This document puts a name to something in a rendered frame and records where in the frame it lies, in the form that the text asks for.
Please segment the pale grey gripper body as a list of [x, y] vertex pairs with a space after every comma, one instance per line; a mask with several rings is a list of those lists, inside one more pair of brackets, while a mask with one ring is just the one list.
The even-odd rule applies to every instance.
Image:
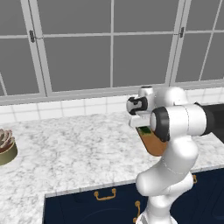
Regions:
[[131, 128], [145, 127], [150, 125], [149, 115], [133, 115], [129, 119], [129, 126]]

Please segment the green sponge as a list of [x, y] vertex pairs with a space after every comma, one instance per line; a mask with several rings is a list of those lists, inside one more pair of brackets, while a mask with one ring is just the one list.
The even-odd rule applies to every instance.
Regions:
[[138, 129], [142, 135], [150, 135], [151, 134], [151, 129], [148, 126], [139, 127]]

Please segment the brown wooden cutting board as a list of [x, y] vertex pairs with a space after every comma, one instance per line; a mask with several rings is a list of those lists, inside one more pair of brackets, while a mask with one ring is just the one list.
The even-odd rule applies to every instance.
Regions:
[[139, 127], [136, 128], [136, 131], [148, 153], [155, 157], [162, 156], [165, 152], [167, 143], [163, 143], [153, 132], [151, 132], [150, 135], [142, 135], [138, 128]]

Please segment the grey framed window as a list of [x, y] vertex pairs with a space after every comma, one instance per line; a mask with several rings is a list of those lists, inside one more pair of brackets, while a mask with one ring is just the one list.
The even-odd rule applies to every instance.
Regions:
[[224, 0], [0, 0], [0, 105], [141, 86], [224, 87]]

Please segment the navy blue cupboard door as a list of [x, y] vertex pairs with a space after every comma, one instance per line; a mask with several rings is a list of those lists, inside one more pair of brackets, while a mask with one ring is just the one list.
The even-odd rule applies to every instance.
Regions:
[[172, 205], [178, 224], [224, 224], [224, 168], [196, 172], [191, 190]]

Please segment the navy blue drawer front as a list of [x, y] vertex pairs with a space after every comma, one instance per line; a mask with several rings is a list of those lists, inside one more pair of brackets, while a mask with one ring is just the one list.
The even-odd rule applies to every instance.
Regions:
[[[111, 195], [112, 188], [114, 199], [96, 200], [95, 191], [101, 198]], [[135, 224], [147, 199], [135, 183], [54, 196], [45, 199], [43, 224]]]

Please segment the pale pink succulent plant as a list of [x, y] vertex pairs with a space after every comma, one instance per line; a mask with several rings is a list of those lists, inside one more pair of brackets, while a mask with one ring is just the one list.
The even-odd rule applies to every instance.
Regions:
[[0, 129], [0, 153], [7, 151], [15, 142], [11, 130]]

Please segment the olive green plant pot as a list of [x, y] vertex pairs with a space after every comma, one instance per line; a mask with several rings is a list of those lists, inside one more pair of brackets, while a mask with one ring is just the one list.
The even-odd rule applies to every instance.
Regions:
[[0, 165], [6, 165], [11, 162], [18, 154], [18, 148], [15, 143], [11, 147], [3, 152], [0, 152]]

